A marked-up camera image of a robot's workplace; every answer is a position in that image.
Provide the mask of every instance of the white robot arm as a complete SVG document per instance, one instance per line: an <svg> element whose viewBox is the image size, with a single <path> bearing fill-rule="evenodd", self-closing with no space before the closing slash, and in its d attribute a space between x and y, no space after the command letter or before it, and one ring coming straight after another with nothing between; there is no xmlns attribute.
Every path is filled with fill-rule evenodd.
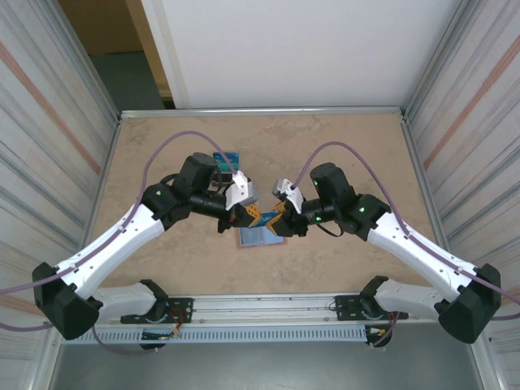
<svg viewBox="0 0 520 390"><path fill-rule="evenodd" d="M408 232L403 232L388 205L372 195L356 194L344 172L331 162L313 169L310 178L318 192L318 199L310 201L306 201L288 180L277 182L273 193L282 201L276 207L281 212L267 224L273 233L304 236L309 225L336 222L341 234L353 234L388 251L432 286L419 287L400 284L383 276L375 277L360 293L367 319L378 318L382 312L415 314L439 321L450 335L462 342L476 341L500 308L501 297L468 275L500 287L501 276L494 267L486 264L478 268L465 262L406 223ZM454 267L421 248L410 239L411 236Z"/></svg>
<svg viewBox="0 0 520 390"><path fill-rule="evenodd" d="M151 280L123 288L99 288L99 285L142 245L188 218L191 212L216 218L219 232L256 223L259 213L254 205L257 195L252 183L238 171L224 193L211 192L208 188L216 168L217 162L212 157L193 154L186 159L180 173L174 175L175 179L167 176L145 190L129 222L132 209L80 252L55 267L42 263L33 271L32 279L38 281L72 269L60 279L34 288L37 306L65 339L81 336L99 319L130 314L149 314L159 319L164 315L167 294ZM119 235L100 250L117 231ZM96 250L87 262L76 265Z"/></svg>

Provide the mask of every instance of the purple cable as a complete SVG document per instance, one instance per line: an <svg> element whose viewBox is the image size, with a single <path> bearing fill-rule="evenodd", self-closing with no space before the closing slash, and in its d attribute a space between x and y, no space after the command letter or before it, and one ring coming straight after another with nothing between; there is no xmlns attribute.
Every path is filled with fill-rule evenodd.
<svg viewBox="0 0 520 390"><path fill-rule="evenodd" d="M88 260L90 260L92 257L94 257L96 254L99 254L113 240L115 240L115 238L124 230L125 227L127 227L127 225L132 220L133 216L136 214L137 209L139 208L139 205L141 204L141 199L143 198L143 193L145 192L145 189L146 189L146 179L148 178L148 170L150 168L150 165L152 164L152 162L155 160L155 158L158 156L158 154L161 152L161 150L164 149L164 147L166 145L168 145L170 142L172 142L173 140L175 140L178 137L187 136L187 135L199 136L201 138L204 138L210 144L212 144L214 146L214 148L217 149L217 151L220 153L220 155L222 156L222 158L226 162L226 164L229 166L229 169L231 170L232 174L233 175L236 174L236 169L231 164L231 161L229 161L228 156L226 156L226 154L222 151L220 146L218 146L216 144L216 142L213 141L211 138L209 138L206 134L202 134L201 132L185 131L185 132L178 132L178 133L174 134L173 136L170 136L169 138L167 138L154 151L154 153L151 155L151 157L149 158L148 162L146 163L145 169L143 171L143 178L142 178L142 181L141 181L141 188L139 189L139 194L137 195L136 203L133 206L132 211L130 212L130 215L123 222L123 225L122 225L123 229L120 229L120 230L118 229L117 231L115 231L114 234L112 234L110 237L108 237L108 239L103 244L99 245L95 250L93 250L91 253L87 254L84 258L82 258L79 262L77 262L75 264L76 267L82 266ZM15 286L15 287L4 288L4 289L0 290L0 295L16 293L18 291L23 291L23 290L26 290L28 288L34 288L34 287L37 287L37 286L42 286L43 284L47 284L47 283L50 283L50 282L52 282L54 280L60 279L62 276L65 276L66 274L72 272L73 269L74 268L69 267L69 268L66 268L63 271L58 272L56 275L52 275L52 276L50 276L48 278L44 278L44 279L38 280L37 282L22 284L20 286ZM31 332L32 330L39 331L41 329L47 329L46 327L42 327L41 329L40 329L40 327L37 327L35 329L32 329L30 327L27 327L27 328L26 327L11 327L10 325L6 325L5 323L0 323L0 328L1 329L12 330L13 332Z"/></svg>
<svg viewBox="0 0 520 390"><path fill-rule="evenodd" d="M379 344L383 342L383 340L386 340L393 332L394 327L396 327L397 320L399 319L399 312L397 314L394 314L392 323L390 324L390 328L384 333L384 335L377 340L375 343L373 343L372 347L377 347Z"/></svg>
<svg viewBox="0 0 520 390"><path fill-rule="evenodd" d="M147 353L154 352L153 349L147 349L147 350L141 350L141 351L127 351L126 349L116 348L116 347L110 347L109 345L103 343L101 339L98 336L98 333L96 332L96 327L92 326L91 328L92 334L94 336L94 339L96 339L97 343L100 344L104 349L106 349L109 352L117 353L118 355L146 355Z"/></svg>
<svg viewBox="0 0 520 390"><path fill-rule="evenodd" d="M450 262L449 260L445 259L444 257L442 257L440 254L438 254L437 252L435 252L434 250L428 248L427 246L425 246L420 240L418 240L417 238L415 238L414 236L410 235L410 231L408 230L408 228L406 227L405 225L405 222L403 221L403 218L401 217L401 215L399 214L399 211L397 210L397 207L396 207L396 204L393 202L392 198L390 197L390 194L388 193L388 191L386 190L386 188L383 186L383 183L381 182L381 180L379 180L379 177L377 177L377 175L375 174L375 172L372 170L372 168L368 165L368 162L366 162L366 160L356 151L354 150L354 148L352 146L349 146L347 144L345 144L344 142L339 142L339 141L330 141L330 142L326 142L324 143L323 145L319 146L309 157L309 159L307 160L307 162L305 163L305 166L303 167L303 169L301 170L300 172L300 175L298 176L297 180L294 182L294 184L292 185L292 188L296 188L301 180L303 179L303 176L305 175L305 173L307 172L307 170L309 169L309 166L310 164L312 163L312 161L314 160L314 158L316 157L316 155L324 148L326 148L327 146L330 146L330 145L338 145L338 146L343 146L344 148L346 148L347 150L349 150L350 152L352 152L352 154L354 156L357 157L357 159L361 162L361 164L363 164L363 166L370 172L370 175L372 176L372 178L374 178L375 180L375 183L377 183L377 185L379 186L379 188L381 189L381 192L383 193L384 197L387 198L387 201L388 201L388 204L390 205L390 208L392 209L393 211L393 214L396 216L396 220L397 220L397 223L399 223L399 226L401 227L402 231L405 233L405 235L407 237L409 237L419 248L425 250L426 252L428 252L431 256L433 256L434 258L440 260L444 265L452 268L453 270L455 271L459 271L458 270L458 267L453 264L452 262ZM474 280L475 282L477 283L480 283L482 284L483 286L487 287L487 288L490 288L491 290L503 295L504 297L508 297L511 301L515 302L516 304L520 305L520 298L519 297L516 297L514 296L511 292L509 291L506 291L504 290L503 288L500 288L500 287L497 287L496 285L494 284L491 284L489 282L487 282L486 280L482 279L482 278L479 278L478 276L475 276L475 275L472 275L470 274L469 272L467 271L464 271L464 270L461 270L460 273L468 278L470 278L471 280ZM510 319L520 319L520 313L516 313L516 314L510 314L510 315L503 315L503 316L498 316L498 317L493 317L492 318L492 321L507 321L507 320L510 320Z"/></svg>
<svg viewBox="0 0 520 390"><path fill-rule="evenodd" d="M11 325L7 325L6 323L0 323L0 329L4 329L6 331L11 332L35 332L35 331L44 331L45 329L51 329L54 327L52 323L44 323L43 325L37 327L12 327Z"/></svg>

